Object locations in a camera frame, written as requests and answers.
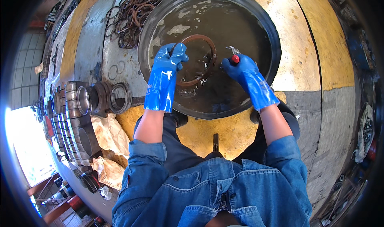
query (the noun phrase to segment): person's left hand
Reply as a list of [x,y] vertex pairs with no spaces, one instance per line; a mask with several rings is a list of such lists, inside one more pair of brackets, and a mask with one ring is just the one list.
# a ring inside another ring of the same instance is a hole
[[169,53],[173,46],[175,46],[175,43],[164,45],[159,49],[153,61],[152,71],[162,67],[170,67],[175,71],[183,68],[181,62],[189,60],[188,55],[185,54],[187,47],[182,43],[178,43],[170,56]]
[[187,47],[184,44],[178,43],[172,51],[173,46],[175,43],[162,46],[155,56],[148,80],[144,109],[172,111],[176,73],[183,68],[181,62],[189,60],[185,54]]

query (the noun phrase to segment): dark pants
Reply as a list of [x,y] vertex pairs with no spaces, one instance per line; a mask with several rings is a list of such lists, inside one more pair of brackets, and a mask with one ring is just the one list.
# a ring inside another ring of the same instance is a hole
[[[295,115],[283,102],[280,102],[278,108],[291,128],[293,136],[298,140],[300,137],[300,128]],[[137,120],[134,131],[136,131],[140,120],[141,117]],[[164,115],[163,143],[167,149],[167,159],[164,162],[164,167],[168,169],[169,175],[173,175],[183,169],[194,167],[204,161],[204,158],[197,156],[190,148],[180,143],[176,133],[176,122],[169,114]],[[255,141],[233,161],[242,164],[241,159],[249,159],[264,164],[266,149],[267,144],[265,141],[264,129],[260,121],[256,131]]]

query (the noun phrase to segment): blue rubber glove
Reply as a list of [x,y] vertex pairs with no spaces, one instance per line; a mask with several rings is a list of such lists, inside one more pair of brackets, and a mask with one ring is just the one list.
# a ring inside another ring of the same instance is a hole
[[247,55],[238,54],[239,63],[232,64],[229,59],[223,59],[222,64],[227,74],[236,80],[251,97],[257,111],[280,101],[265,81],[256,63]]
[[172,56],[170,56],[169,52],[174,45],[175,43],[162,46],[155,56],[148,81],[144,109],[172,111],[176,73],[183,68],[181,62],[189,60],[185,54],[187,47],[182,43],[176,45]]

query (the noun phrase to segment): pile of rubber rings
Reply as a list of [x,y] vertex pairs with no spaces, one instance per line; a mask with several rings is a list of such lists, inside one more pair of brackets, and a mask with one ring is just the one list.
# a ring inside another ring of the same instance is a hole
[[132,49],[139,43],[140,32],[149,13],[162,0],[121,0],[108,10],[105,37],[118,39],[120,48]]

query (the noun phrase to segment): black rubber tub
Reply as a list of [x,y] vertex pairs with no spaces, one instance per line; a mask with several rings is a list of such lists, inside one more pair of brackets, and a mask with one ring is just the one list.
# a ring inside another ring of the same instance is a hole
[[[281,48],[276,27],[266,11],[254,0],[163,0],[148,16],[140,35],[138,57],[144,79],[148,82],[160,46],[181,42],[192,34],[211,38],[217,48],[217,60],[207,73],[203,65],[200,71],[206,74],[206,79],[201,84],[176,86],[173,108],[194,118],[212,120],[252,107],[247,93],[225,74],[220,62],[232,55],[228,48],[232,45],[256,61],[268,84],[272,84]],[[204,60],[197,60],[197,53],[205,53],[204,57],[210,53],[204,42],[186,45],[190,60],[183,63],[183,70],[177,74],[180,81],[193,79],[201,68],[199,64]]]

